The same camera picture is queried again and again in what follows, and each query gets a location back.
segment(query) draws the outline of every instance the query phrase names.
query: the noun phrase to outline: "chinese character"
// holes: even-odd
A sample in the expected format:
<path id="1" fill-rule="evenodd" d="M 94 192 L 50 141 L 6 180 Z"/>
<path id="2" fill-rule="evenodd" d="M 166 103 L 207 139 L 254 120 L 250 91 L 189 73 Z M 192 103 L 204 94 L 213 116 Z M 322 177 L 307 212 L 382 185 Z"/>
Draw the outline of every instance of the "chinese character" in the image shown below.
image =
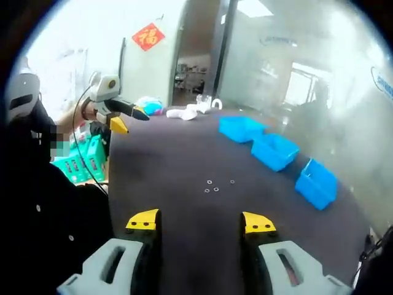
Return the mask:
<path id="1" fill-rule="evenodd" d="M 158 38 L 156 36 L 157 29 L 145 29 L 143 33 L 139 36 L 139 41 L 142 45 L 147 44 L 154 45 L 157 43 Z"/>

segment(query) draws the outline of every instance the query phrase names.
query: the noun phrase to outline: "glass wall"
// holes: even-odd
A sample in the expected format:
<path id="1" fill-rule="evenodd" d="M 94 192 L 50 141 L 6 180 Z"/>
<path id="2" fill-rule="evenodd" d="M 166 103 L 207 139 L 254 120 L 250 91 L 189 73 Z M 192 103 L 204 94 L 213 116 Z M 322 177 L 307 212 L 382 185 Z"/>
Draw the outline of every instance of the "glass wall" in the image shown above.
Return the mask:
<path id="1" fill-rule="evenodd" d="M 217 96 L 332 170 L 393 223 L 393 62 L 352 4 L 239 0 Z"/>

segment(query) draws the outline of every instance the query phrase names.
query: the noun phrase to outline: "blue plastic bin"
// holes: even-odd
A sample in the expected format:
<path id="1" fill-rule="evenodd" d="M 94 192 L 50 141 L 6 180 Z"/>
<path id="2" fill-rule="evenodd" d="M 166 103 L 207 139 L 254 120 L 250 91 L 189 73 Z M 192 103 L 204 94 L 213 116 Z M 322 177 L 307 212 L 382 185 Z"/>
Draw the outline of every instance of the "blue plastic bin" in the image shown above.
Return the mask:
<path id="1" fill-rule="evenodd" d="M 336 199 L 337 179 L 322 164 L 311 159 L 300 173 L 295 189 L 315 208 L 323 210 Z"/>
<path id="2" fill-rule="evenodd" d="M 221 117 L 219 131 L 237 143 L 252 141 L 267 126 L 248 117 Z"/>
<path id="3" fill-rule="evenodd" d="M 291 163 L 299 153 L 299 147 L 278 134 L 254 138 L 251 154 L 273 171 L 280 171 Z"/>

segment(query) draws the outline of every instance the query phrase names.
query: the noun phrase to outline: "dark gray table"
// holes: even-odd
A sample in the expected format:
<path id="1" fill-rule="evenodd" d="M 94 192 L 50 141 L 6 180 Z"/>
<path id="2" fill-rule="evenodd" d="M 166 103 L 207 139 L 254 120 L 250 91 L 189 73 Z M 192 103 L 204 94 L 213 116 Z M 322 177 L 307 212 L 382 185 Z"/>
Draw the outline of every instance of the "dark gray table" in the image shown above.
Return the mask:
<path id="1" fill-rule="evenodd" d="M 128 135 L 113 134 L 109 199 L 119 237 L 128 219 L 153 208 L 163 216 L 161 293 L 243 293 L 239 257 L 242 211 L 270 218 L 324 265 L 324 273 L 349 284 L 368 221 L 351 193 L 339 185 L 337 199 L 317 211 L 295 192 L 308 159 L 299 155 L 275 173 L 251 156 L 250 144 L 218 132 L 226 112 L 185 122 L 165 116 L 149 122 L 125 118 Z M 219 192 L 206 181 L 211 179 Z"/>

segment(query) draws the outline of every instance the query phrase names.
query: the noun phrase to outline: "red sign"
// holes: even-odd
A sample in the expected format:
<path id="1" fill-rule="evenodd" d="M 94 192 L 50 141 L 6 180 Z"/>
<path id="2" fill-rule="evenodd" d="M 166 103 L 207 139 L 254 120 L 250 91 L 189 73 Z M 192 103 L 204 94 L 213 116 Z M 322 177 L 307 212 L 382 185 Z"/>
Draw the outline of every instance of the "red sign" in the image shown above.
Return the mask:
<path id="1" fill-rule="evenodd" d="M 155 44 L 158 44 L 165 35 L 153 24 L 149 24 L 133 36 L 133 40 L 144 51 L 148 51 Z"/>

